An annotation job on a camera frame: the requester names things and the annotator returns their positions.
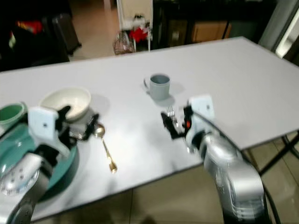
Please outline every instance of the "gray mug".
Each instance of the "gray mug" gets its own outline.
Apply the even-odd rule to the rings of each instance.
[[[143,80],[144,86],[149,90],[154,100],[163,100],[169,97],[170,78],[164,74],[154,74],[149,80]]]

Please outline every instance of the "tiled floor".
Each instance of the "tiled floor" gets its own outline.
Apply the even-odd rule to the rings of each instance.
[[[75,0],[73,22],[82,42],[74,60],[113,55],[117,10],[101,2]],[[282,147],[280,140],[252,149],[259,168]],[[299,224],[299,161],[287,154],[263,177],[285,224]],[[216,224],[222,213],[213,180],[202,167],[129,190],[38,224]]]

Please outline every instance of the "table surface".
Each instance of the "table surface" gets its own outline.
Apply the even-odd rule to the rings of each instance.
[[[166,101],[154,102],[145,92],[143,79],[154,73],[171,77]],[[91,92],[91,108],[107,129],[118,172],[110,173],[100,140],[79,143],[73,182],[36,206],[36,220],[200,165],[199,155],[188,154],[183,140],[172,141],[164,128],[160,112],[169,103],[178,108],[192,96],[210,94],[215,123],[246,149],[299,129],[298,84],[296,66],[234,38],[3,72],[0,106],[34,106],[53,90],[81,86]]]

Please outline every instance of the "wooden cabinet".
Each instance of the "wooden cabinet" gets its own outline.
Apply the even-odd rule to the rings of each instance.
[[[228,38],[230,30],[231,24],[226,21],[196,22],[192,32],[192,42],[198,43]]]

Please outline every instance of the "wall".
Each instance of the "wall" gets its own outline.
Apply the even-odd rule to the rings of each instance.
[[[146,20],[152,18],[152,0],[121,0],[123,15],[132,18],[136,14],[143,14]]]
[[[280,37],[298,0],[278,0],[278,4],[259,42],[263,47],[274,51],[277,39]]]

